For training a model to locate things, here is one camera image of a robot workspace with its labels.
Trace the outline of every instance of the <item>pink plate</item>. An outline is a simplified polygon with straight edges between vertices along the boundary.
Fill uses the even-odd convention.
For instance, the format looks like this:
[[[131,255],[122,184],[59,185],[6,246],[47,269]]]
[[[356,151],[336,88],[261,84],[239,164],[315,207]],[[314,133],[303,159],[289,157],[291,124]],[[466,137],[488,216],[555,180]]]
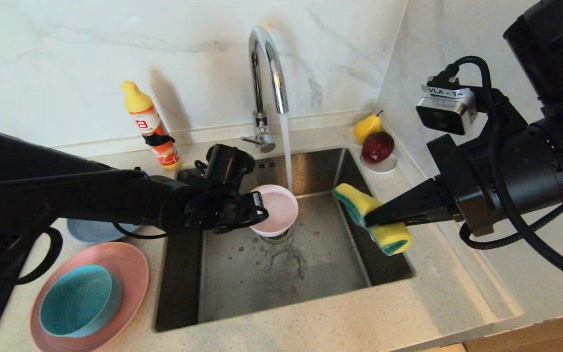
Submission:
[[[62,338],[47,334],[41,327],[38,316],[41,303],[49,288],[64,274],[82,265],[101,265],[116,275],[123,285],[123,301],[114,318],[103,328],[83,338]],[[128,243],[108,242],[94,245],[72,256],[60,266],[41,289],[29,319],[32,339],[43,352],[86,352],[101,347],[127,326],[140,308],[149,285],[147,258],[136,247]]]

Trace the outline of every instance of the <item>white countertop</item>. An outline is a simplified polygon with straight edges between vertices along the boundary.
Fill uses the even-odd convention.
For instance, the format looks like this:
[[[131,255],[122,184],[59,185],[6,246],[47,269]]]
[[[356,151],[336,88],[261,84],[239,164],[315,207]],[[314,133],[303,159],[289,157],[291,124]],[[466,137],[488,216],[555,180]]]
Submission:
[[[346,147],[343,134],[347,128],[292,132],[292,152]],[[276,136],[276,140],[281,141],[281,136]],[[264,156],[255,147],[239,140],[219,143],[239,147],[256,159]],[[204,159],[213,144],[179,147],[183,167],[191,167],[196,159]],[[282,148],[277,147],[266,156],[282,153]],[[418,178],[418,175],[410,176],[416,171],[407,155],[398,149],[395,153],[399,165],[393,172],[378,176],[362,171],[371,191],[382,202],[411,188],[409,178]],[[150,174],[170,176],[148,150],[100,156],[93,160],[121,169],[140,166]],[[0,351],[36,349],[29,334],[29,314],[34,299],[56,267],[87,247],[71,238],[64,219],[57,220],[54,227],[64,237],[60,257],[47,274],[13,291],[0,321]],[[150,227],[141,234],[156,234],[157,231]],[[167,332],[153,329],[166,239],[127,239],[147,256],[150,285],[132,322],[100,350],[389,351],[485,326],[511,314],[511,310],[505,313],[498,308],[504,307],[503,302],[494,301],[498,295],[488,293],[501,291],[496,288],[496,283],[477,274],[473,280],[462,261],[470,263],[475,259],[462,249],[456,252],[440,227],[418,225],[410,227],[410,232],[414,243],[405,256],[415,271],[411,279]],[[34,268],[40,262],[47,246],[48,240],[42,236],[25,269]]]

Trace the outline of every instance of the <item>orange bottle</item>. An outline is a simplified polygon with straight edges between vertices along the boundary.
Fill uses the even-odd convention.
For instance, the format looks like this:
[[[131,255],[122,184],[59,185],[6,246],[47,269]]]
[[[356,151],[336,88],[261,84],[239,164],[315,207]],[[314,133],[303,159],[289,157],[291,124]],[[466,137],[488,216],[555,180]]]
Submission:
[[[175,148],[175,140],[166,133],[152,99],[140,91],[132,81],[123,82],[121,89],[125,93],[125,109],[134,118],[145,143],[152,148],[160,165],[167,171],[179,169],[181,159]]]

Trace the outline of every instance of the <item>stainless steel sink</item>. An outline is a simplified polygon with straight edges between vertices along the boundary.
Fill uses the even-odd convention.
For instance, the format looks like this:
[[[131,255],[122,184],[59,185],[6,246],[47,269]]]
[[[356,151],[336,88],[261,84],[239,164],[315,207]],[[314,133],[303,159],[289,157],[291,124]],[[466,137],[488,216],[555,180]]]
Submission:
[[[369,194],[347,149],[293,154],[292,163],[299,216],[287,241],[270,244],[248,228],[168,239],[158,331],[411,278],[405,257],[382,253],[331,193],[349,183]],[[283,156],[258,160],[241,191],[270,183],[287,186]]]

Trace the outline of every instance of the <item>drain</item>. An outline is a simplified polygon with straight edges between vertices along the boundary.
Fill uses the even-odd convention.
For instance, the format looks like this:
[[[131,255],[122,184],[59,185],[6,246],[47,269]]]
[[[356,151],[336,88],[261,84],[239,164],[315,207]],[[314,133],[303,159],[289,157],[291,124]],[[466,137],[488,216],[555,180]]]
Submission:
[[[264,241],[266,243],[279,244],[279,243],[286,242],[288,240],[288,238],[290,238],[291,236],[292,236],[292,233],[290,232],[290,229],[288,229],[283,234],[281,234],[279,236],[274,236],[272,238],[268,238],[266,236],[260,236],[260,238],[262,239],[262,241]]]

